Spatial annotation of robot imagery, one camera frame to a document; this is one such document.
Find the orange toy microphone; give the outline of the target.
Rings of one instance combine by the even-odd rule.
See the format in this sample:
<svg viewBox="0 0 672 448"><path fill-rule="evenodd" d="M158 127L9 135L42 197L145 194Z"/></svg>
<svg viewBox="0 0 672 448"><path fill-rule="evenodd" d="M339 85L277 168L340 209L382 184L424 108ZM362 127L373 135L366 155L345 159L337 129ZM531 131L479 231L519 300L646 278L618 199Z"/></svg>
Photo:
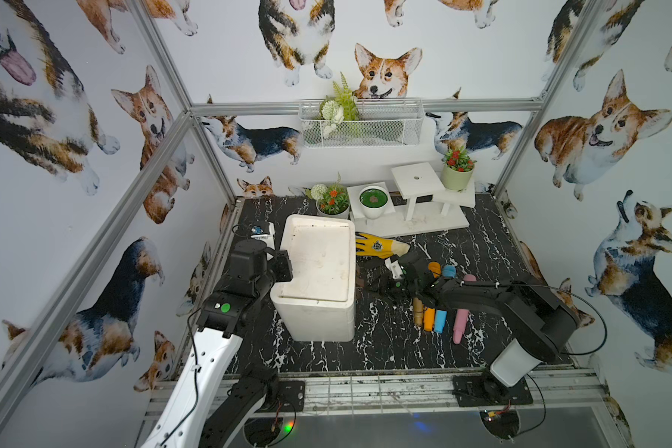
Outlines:
<svg viewBox="0 0 672 448"><path fill-rule="evenodd" d="M442 266L437 261L431 261L429 263L429 272L438 279L442 275ZM434 332L435 317L436 310L425 306L423 313L423 330L426 332Z"/></svg>

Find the gold toy microphone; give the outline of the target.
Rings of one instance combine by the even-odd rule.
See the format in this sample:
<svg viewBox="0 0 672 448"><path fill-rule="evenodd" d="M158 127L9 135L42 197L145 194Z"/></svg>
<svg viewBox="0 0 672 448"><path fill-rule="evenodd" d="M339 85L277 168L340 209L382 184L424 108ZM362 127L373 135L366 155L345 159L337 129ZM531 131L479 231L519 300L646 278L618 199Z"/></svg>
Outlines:
<svg viewBox="0 0 672 448"><path fill-rule="evenodd" d="M423 328L424 323L424 304L418 298L413 298L413 313L414 324L419 328Z"/></svg>

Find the blue toy microphone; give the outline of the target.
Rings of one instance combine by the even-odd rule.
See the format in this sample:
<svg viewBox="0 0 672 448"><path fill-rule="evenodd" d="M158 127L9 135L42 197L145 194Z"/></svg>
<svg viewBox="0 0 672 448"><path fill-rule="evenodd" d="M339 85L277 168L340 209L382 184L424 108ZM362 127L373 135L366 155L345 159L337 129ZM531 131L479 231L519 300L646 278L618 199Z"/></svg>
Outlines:
<svg viewBox="0 0 672 448"><path fill-rule="evenodd" d="M454 278L455 275L457 274L457 269L455 266L447 264L444 267L442 267L442 277L444 278ZM434 331L438 334L442 334L444 332L444 326L446 323L446 317L447 317L447 312L444 310L437 310L435 314L435 321L434 321Z"/></svg>

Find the pink toy microphone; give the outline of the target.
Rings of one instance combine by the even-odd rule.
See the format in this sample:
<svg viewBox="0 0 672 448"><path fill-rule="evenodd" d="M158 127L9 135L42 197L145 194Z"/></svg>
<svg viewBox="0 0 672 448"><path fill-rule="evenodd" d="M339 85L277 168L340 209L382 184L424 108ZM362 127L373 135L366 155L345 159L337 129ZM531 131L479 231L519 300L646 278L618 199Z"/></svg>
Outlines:
<svg viewBox="0 0 672 448"><path fill-rule="evenodd" d="M453 344L460 345L465 334L469 322L470 311L468 309L460 308L457 310L455 317L455 326L453 332Z"/></svg>

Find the white plastic drawer cabinet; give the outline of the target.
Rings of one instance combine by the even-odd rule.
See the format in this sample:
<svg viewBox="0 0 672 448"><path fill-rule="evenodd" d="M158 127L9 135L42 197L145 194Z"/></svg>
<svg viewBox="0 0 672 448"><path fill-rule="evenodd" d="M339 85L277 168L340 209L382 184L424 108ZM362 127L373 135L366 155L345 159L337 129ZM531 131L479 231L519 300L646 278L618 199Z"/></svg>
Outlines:
<svg viewBox="0 0 672 448"><path fill-rule="evenodd" d="M293 279L270 297L296 342L350 342L356 321L356 231L350 220L291 215L280 248Z"/></svg>

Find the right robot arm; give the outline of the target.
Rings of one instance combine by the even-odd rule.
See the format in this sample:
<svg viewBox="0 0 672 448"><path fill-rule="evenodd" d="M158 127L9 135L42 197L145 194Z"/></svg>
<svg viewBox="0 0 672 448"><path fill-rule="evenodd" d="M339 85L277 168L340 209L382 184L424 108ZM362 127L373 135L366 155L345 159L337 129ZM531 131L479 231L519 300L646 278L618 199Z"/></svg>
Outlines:
<svg viewBox="0 0 672 448"><path fill-rule="evenodd" d="M558 358L581 322L554 287L534 276L504 283L467 281L434 274L416 252L387 259L368 288L392 302L418 299L436 311L467 309L504 319L511 343L485 375L503 388L513 388L536 367Z"/></svg>

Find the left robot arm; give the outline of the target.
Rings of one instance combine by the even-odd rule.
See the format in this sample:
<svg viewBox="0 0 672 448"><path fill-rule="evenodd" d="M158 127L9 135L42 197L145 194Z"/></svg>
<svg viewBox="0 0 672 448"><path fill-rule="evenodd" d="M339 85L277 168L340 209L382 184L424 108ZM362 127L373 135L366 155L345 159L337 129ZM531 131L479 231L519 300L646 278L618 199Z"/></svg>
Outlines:
<svg viewBox="0 0 672 448"><path fill-rule="evenodd" d="M230 270L188 326L190 356L146 447L226 447L246 420L276 398L276 372L249 367L222 405L213 402L261 306L277 283L293 278L289 254L248 238L229 255Z"/></svg>

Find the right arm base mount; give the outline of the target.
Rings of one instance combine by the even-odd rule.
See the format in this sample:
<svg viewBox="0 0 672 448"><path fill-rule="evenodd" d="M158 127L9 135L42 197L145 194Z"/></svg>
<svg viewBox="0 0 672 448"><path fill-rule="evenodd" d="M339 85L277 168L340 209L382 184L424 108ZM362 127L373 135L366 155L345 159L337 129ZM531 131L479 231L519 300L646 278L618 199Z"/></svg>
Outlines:
<svg viewBox="0 0 672 448"><path fill-rule="evenodd" d="M460 407L530 405L534 402L525 379L515 386L504 386L490 373L456 375L453 395Z"/></svg>

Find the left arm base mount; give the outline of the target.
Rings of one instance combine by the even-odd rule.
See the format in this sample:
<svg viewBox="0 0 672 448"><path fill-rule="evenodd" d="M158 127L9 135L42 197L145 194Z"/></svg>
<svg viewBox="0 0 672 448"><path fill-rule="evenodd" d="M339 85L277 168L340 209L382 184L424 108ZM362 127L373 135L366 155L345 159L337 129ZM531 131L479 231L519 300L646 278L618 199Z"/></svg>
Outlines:
<svg viewBox="0 0 672 448"><path fill-rule="evenodd" d="M270 384L264 390L266 393L265 400L257 413L275 414L277 410L287 413L300 413L304 410L305 390L306 382L304 381L289 380Z"/></svg>

